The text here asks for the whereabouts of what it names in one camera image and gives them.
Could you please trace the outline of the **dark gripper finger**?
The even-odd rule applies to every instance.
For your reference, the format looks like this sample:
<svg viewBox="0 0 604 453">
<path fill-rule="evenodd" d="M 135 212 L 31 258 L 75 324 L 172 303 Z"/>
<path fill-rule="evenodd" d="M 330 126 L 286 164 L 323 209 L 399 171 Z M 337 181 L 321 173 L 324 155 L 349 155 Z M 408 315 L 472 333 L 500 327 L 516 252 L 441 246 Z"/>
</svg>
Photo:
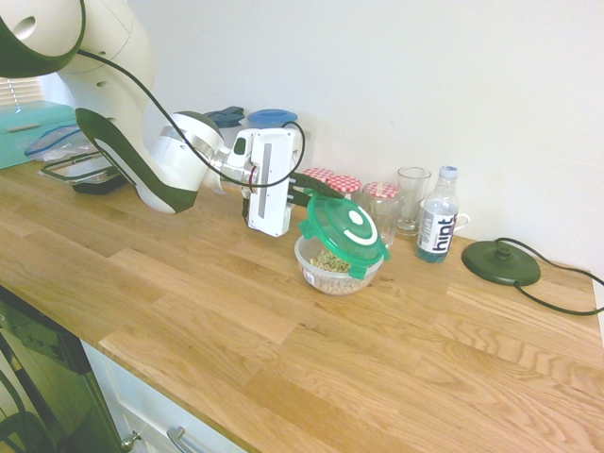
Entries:
<svg viewBox="0 0 604 453">
<path fill-rule="evenodd" d="M 292 205 L 305 208 L 314 194 L 315 190 L 310 188 L 297 189 L 290 187 L 288 190 L 288 202 Z"/>
<path fill-rule="evenodd" d="M 319 193 L 323 196 L 333 198 L 344 198 L 341 193 L 337 192 L 336 190 L 329 187 L 326 183 L 321 182 L 319 179 L 316 179 L 312 176 L 292 172 L 290 173 L 289 183 L 291 187 L 302 187 L 306 189 L 311 189 L 315 193 Z"/>
</svg>

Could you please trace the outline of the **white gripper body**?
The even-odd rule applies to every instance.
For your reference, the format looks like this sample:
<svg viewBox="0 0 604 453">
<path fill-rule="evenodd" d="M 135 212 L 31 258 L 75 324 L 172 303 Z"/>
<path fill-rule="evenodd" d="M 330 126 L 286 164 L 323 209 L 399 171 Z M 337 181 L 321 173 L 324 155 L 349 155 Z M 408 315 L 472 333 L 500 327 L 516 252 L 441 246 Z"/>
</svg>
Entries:
<svg viewBox="0 0 604 453">
<path fill-rule="evenodd" d="M 302 148 L 301 134 L 293 128 L 259 129 L 252 142 L 251 162 L 257 167 L 257 188 L 250 195 L 248 225 L 260 232 L 279 237 L 289 229 L 291 208 L 288 207 L 289 173 Z"/>
</svg>

